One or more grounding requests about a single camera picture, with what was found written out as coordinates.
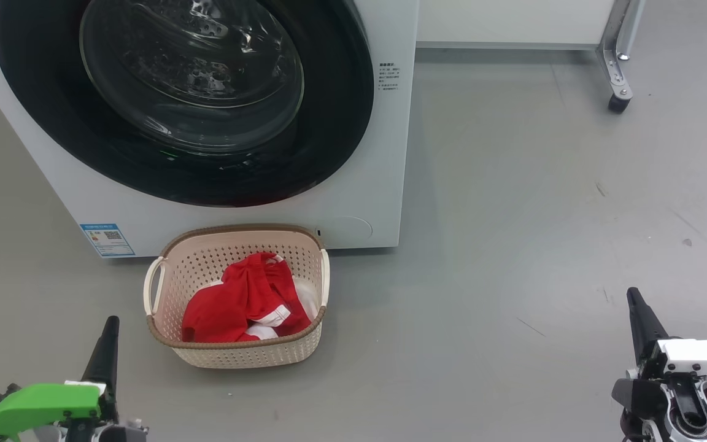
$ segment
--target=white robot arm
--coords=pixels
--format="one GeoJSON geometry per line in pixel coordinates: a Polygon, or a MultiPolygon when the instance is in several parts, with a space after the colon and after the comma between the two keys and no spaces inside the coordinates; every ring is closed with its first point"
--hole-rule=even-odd
{"type": "Polygon", "coordinates": [[[670,338],[638,289],[626,296],[637,369],[612,388],[624,440],[707,441],[707,341],[670,338]]]}

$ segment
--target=white cabinet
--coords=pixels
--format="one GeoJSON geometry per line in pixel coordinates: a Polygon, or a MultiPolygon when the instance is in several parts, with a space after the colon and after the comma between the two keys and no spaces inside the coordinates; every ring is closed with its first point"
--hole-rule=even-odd
{"type": "Polygon", "coordinates": [[[419,47],[595,47],[612,0],[422,0],[419,47]]]}

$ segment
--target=caster wheel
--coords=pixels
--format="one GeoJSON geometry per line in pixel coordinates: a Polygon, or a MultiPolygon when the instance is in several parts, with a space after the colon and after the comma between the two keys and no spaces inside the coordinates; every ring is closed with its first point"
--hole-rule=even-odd
{"type": "Polygon", "coordinates": [[[620,98],[616,97],[614,93],[612,97],[609,98],[609,104],[607,104],[607,109],[615,113],[624,113],[624,111],[626,110],[626,106],[629,106],[629,100],[621,100],[620,98]]]}

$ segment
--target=basket handle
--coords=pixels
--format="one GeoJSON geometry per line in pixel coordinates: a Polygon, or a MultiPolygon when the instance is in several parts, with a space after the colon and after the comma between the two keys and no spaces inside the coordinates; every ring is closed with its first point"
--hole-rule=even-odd
{"type": "Polygon", "coordinates": [[[331,277],[331,270],[329,268],[329,254],[326,253],[326,249],[321,249],[320,254],[322,259],[320,261],[320,271],[322,272],[323,287],[320,292],[320,305],[326,307],[329,302],[329,279],[331,277]]]}
{"type": "Polygon", "coordinates": [[[157,307],[160,305],[160,294],[163,293],[163,280],[165,280],[165,258],[158,257],[151,266],[149,266],[148,271],[146,271],[146,278],[144,279],[144,311],[146,311],[146,316],[152,316],[152,314],[157,311],[157,307]],[[152,281],[155,278],[155,273],[157,268],[160,268],[160,280],[157,282],[157,294],[155,295],[155,304],[152,305],[152,281]]]}

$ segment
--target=metal table leg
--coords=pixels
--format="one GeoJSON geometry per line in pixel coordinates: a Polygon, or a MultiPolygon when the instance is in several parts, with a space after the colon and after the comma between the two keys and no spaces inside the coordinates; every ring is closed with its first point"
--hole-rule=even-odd
{"type": "Polygon", "coordinates": [[[626,76],[620,68],[619,61],[628,60],[628,51],[631,49],[630,41],[634,37],[634,30],[637,29],[639,14],[635,14],[636,20],[629,20],[630,23],[627,23],[626,26],[624,23],[629,12],[634,12],[630,9],[637,3],[642,2],[644,0],[615,0],[604,34],[601,36],[600,45],[597,48],[598,56],[600,56],[601,64],[612,88],[612,97],[609,99],[607,108],[616,113],[625,111],[629,101],[632,100],[632,88],[629,87],[629,83],[626,81],[626,76]],[[619,57],[618,43],[621,37],[626,37],[627,48],[626,52],[621,53],[619,57]]]}

